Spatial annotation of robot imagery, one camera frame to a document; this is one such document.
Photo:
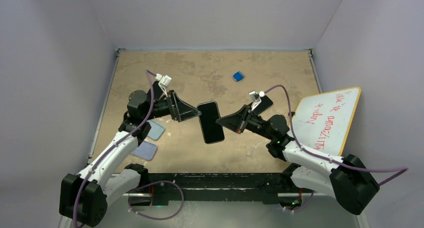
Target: beige table surface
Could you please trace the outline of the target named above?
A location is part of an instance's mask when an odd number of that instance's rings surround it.
[[[250,103],[250,91],[263,91],[276,84],[283,84],[288,89],[294,110],[302,97],[319,92],[309,61],[307,52],[122,52],[93,157],[107,147],[118,131],[129,94],[135,90],[149,90],[145,69],[171,76],[168,90],[175,90],[181,100],[194,107],[216,101],[221,116],[225,116]],[[233,80],[232,75],[237,71],[244,74],[242,81]],[[262,117],[287,116],[284,91],[276,88],[268,96],[274,105]],[[155,157],[146,161],[129,155],[117,172],[129,163],[145,165],[154,173],[281,172],[288,165],[268,153],[267,139],[248,130],[236,134],[224,128],[223,142],[205,144],[198,118],[181,123],[169,116],[155,120],[165,127],[157,141],[147,139],[157,144]]]

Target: yellow whiteboard border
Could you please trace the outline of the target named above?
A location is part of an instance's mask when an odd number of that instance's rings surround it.
[[[357,96],[357,98],[356,98],[357,100],[356,100],[356,102],[355,102],[355,106],[353,107],[352,115],[350,116],[349,124],[347,125],[346,134],[345,134],[345,136],[344,136],[344,140],[343,140],[343,143],[342,143],[342,145],[341,145],[340,153],[338,154],[339,156],[341,156],[341,155],[342,155],[342,153],[343,153],[343,149],[345,148],[345,143],[346,143],[346,140],[348,139],[348,134],[349,134],[349,131],[350,131],[350,129],[351,129],[351,125],[352,125],[352,120],[354,119],[354,115],[355,115],[355,112],[356,112],[356,110],[357,110],[357,105],[358,105],[359,97],[361,96],[360,94],[361,94],[361,92],[362,92],[362,90],[361,90],[361,88],[360,88],[360,87],[349,87],[349,88],[344,88],[344,89],[339,89],[339,90],[334,90],[334,91],[329,91],[329,92],[323,92],[323,93],[319,93],[319,94],[315,94],[315,95],[311,95],[311,96],[303,97],[303,98],[300,100],[299,104],[297,105],[297,108],[296,108],[296,111],[295,111],[295,114],[294,114],[294,115],[296,115],[296,113],[298,112],[297,110],[298,110],[298,108],[299,108],[300,104],[302,103],[302,101],[303,101],[305,98],[308,98],[308,97],[315,97],[315,96],[319,96],[319,95],[321,95],[321,94],[326,94],[326,93],[332,93],[332,92],[338,92],[338,91],[346,91],[346,90],[353,89],[353,88],[357,88],[357,89],[359,89],[359,92],[358,92],[358,96]]]

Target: wall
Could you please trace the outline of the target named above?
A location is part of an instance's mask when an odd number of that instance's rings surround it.
[[[115,61],[89,0],[0,0],[0,227],[57,227]]]
[[[362,87],[345,154],[410,167],[366,208],[372,228],[424,223],[422,1],[342,0],[314,54],[323,90]]]
[[[309,49],[341,0],[91,0],[115,47]]]

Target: whiteboard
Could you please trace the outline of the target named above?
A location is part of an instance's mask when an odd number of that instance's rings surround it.
[[[303,98],[293,117],[296,137],[305,146],[340,156],[360,94],[352,87]]]

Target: black smartphone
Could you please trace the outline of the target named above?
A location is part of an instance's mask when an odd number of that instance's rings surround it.
[[[260,99],[260,104],[253,110],[253,114],[255,115],[261,114],[263,111],[267,110],[274,104],[268,96],[263,96]]]
[[[216,120],[220,118],[217,102],[199,104],[197,109],[201,112],[199,121],[204,142],[206,144],[222,142],[225,136],[223,127],[216,123]]]

